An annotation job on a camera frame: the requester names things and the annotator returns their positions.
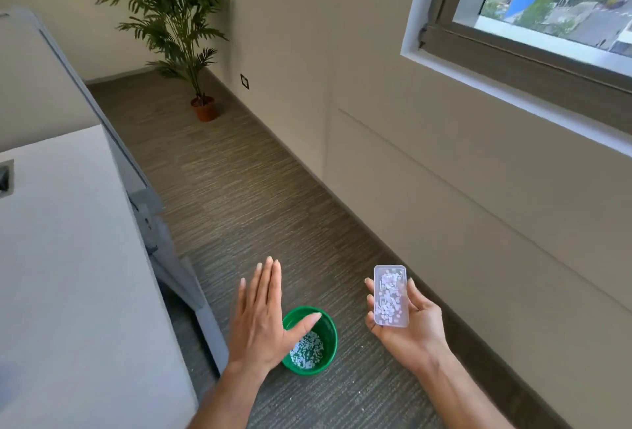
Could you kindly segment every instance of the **forearm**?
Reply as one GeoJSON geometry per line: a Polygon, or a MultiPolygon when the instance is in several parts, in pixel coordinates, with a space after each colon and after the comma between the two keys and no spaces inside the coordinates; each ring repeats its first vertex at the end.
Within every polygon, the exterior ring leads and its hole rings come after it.
{"type": "Polygon", "coordinates": [[[447,348],[434,349],[416,376],[450,429],[512,428],[447,348]]]}
{"type": "Polygon", "coordinates": [[[188,429],[243,429],[265,375],[229,365],[188,429]]]}

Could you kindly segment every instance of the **person's left hand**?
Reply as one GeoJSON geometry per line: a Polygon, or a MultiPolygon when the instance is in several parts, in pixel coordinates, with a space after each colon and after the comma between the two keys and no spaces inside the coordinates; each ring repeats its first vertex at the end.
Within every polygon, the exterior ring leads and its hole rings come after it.
{"type": "Polygon", "coordinates": [[[228,343],[228,366],[261,377],[261,381],[320,319],[312,313],[290,330],[283,329],[280,308],[280,263],[268,256],[257,264],[248,290],[241,278],[237,309],[228,343]]]}

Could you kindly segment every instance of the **clear plastic container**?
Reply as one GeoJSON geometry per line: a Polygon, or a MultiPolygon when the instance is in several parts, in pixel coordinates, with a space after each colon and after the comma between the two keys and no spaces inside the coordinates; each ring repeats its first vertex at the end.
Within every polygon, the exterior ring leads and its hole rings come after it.
{"type": "Polygon", "coordinates": [[[380,326],[408,326],[408,294],[406,268],[378,265],[373,270],[375,323],[380,326]]]}

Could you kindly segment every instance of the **window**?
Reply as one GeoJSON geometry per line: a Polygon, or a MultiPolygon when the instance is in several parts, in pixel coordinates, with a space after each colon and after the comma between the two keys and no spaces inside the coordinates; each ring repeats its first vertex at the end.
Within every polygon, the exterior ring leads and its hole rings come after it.
{"type": "Polygon", "coordinates": [[[632,134],[632,0],[432,0],[420,44],[632,134]]]}

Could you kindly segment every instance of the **bowl rim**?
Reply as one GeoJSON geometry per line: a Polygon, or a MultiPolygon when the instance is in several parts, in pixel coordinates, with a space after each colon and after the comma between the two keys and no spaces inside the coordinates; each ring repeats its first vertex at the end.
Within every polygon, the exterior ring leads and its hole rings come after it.
{"type": "Polygon", "coordinates": [[[325,369],[327,369],[329,367],[329,365],[331,364],[331,361],[334,360],[334,358],[336,357],[336,352],[338,350],[338,328],[336,327],[336,324],[334,323],[334,320],[332,319],[332,317],[330,315],[328,315],[325,311],[323,311],[320,308],[316,308],[314,306],[296,306],[296,308],[293,308],[291,310],[288,311],[288,313],[283,316],[283,327],[285,328],[285,320],[289,317],[290,314],[298,311],[298,310],[311,310],[313,313],[320,313],[322,316],[321,318],[327,318],[328,321],[331,323],[331,326],[334,328],[334,335],[336,336],[335,338],[335,344],[334,344],[334,351],[331,353],[331,357],[329,358],[329,360],[321,367],[319,367],[318,369],[301,369],[301,368],[297,368],[295,365],[290,366],[287,362],[286,359],[289,357],[289,353],[286,354],[283,359],[281,360],[281,362],[283,363],[283,365],[288,368],[290,371],[292,371],[295,374],[298,374],[300,376],[312,376],[314,374],[318,374],[321,371],[324,371],[325,369]]]}

